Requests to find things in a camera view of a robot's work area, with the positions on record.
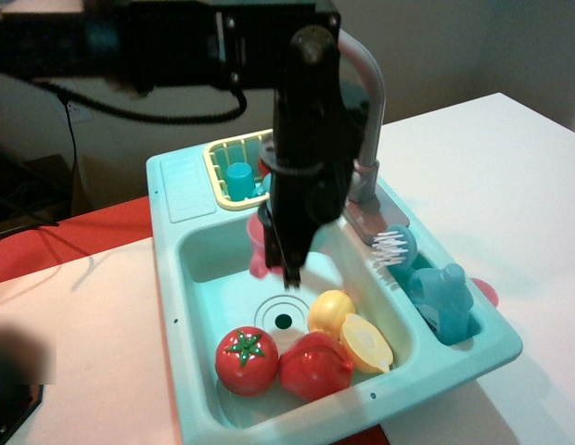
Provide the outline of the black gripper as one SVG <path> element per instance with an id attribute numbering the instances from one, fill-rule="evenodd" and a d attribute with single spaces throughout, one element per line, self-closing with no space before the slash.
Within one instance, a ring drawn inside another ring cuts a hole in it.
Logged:
<path id="1" fill-rule="evenodd" d="M 265 264 L 282 268 L 285 290 L 300 288 L 300 269 L 316 232 L 342 213 L 369 113 L 365 90 L 339 78 L 331 32 L 312 25 L 287 46 L 275 91 L 272 140 L 262 149 L 271 171 L 260 207 Z"/>

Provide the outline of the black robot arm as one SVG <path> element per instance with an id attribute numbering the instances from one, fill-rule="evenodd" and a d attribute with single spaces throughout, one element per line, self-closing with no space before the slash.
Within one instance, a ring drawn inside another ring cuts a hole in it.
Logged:
<path id="1" fill-rule="evenodd" d="M 0 74 L 52 93 L 56 79 L 79 77 L 237 99 L 220 114 L 160 117 L 170 125 L 234 120 L 246 91 L 272 90 L 265 263 L 298 287 L 316 232 L 342 213 L 369 119 L 339 78 L 340 22 L 330 1 L 12 1 L 0 6 Z"/>

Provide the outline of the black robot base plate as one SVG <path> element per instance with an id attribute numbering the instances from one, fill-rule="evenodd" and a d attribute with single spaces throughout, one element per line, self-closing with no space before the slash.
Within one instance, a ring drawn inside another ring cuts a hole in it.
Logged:
<path id="1" fill-rule="evenodd" d="M 44 385 L 0 385 L 0 445 L 6 444 L 40 406 Z"/>

